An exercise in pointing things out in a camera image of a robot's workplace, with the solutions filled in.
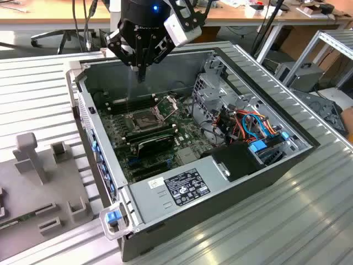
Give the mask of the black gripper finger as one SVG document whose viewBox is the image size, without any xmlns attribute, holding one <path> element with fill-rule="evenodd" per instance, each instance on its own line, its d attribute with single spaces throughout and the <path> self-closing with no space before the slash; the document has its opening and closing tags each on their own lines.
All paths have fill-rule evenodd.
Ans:
<svg viewBox="0 0 353 265">
<path fill-rule="evenodd" d="M 160 38 L 153 34 L 143 54 L 143 61 L 140 67 L 140 82 L 145 81 L 147 67 L 154 63 L 160 63 L 174 48 L 175 45 L 169 35 Z"/>
<path fill-rule="evenodd" d="M 119 29 L 106 36 L 106 45 L 119 60 L 135 71 L 137 82 L 141 82 L 141 66 L 138 65 L 136 53 L 121 36 Z"/>
</svg>

